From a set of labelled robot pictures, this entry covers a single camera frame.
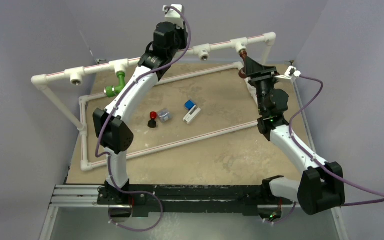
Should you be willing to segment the brown copper faucet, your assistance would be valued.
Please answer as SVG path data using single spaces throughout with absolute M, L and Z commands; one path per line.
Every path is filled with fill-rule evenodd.
M 239 56 L 241 57 L 242 61 L 243 61 L 243 67 L 239 70 L 238 72 L 238 75 L 240 78 L 242 79 L 246 79 L 247 78 L 247 74 L 246 74 L 246 61 L 247 61 L 247 57 L 248 57 L 248 53 L 245 49 L 242 49 L 239 51 Z

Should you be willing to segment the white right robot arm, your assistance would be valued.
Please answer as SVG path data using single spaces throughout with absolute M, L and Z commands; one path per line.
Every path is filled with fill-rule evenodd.
M 255 88 L 258 112 L 257 127 L 260 134 L 278 147 L 301 172 L 300 181 L 284 176 L 267 178 L 262 182 L 260 196 L 268 204 L 285 198 L 300 204 L 308 215 L 315 215 L 345 203 L 344 183 L 331 174 L 343 176 L 337 162 L 327 162 L 311 150 L 293 131 L 292 121 L 286 120 L 289 95 L 275 87 L 280 81 L 294 82 L 301 77 L 296 67 L 289 66 L 281 75 L 274 66 L 264 66 L 248 56 L 242 58 L 244 66 L 239 76 Z

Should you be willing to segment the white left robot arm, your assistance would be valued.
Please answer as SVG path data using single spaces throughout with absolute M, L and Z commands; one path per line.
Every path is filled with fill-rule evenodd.
M 148 44 L 140 57 L 133 76 L 116 99 L 105 107 L 93 112 L 94 128 L 98 137 L 96 157 L 106 156 L 108 177 L 105 187 L 111 189 L 109 197 L 118 205 L 126 203 L 129 191 L 127 150 L 134 140 L 128 123 L 139 103 L 177 62 L 175 55 L 182 51 L 184 56 L 191 44 L 191 27 L 183 21 L 183 27 L 165 21 L 157 24 L 153 41 Z

